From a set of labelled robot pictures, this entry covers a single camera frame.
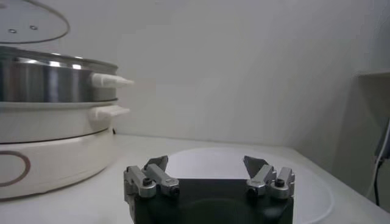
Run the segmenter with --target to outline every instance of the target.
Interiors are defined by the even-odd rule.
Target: white table
[[[239,147],[261,150],[306,166],[327,182],[335,198],[333,211],[321,223],[390,223],[390,214],[293,149],[126,135],[117,135],[115,142],[114,147],[119,150],[119,158],[114,164],[96,176],[73,186],[42,195],[0,202],[0,223],[132,223],[129,207],[123,196],[123,170],[128,165],[143,166],[152,157],[196,147]]]

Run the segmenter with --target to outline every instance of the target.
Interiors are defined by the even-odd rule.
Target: white plate
[[[169,156],[166,172],[176,178],[249,179],[244,155],[265,159],[277,172],[292,168],[296,175],[294,223],[316,223],[333,207],[330,188],[312,171],[287,159],[250,149],[200,148]]]

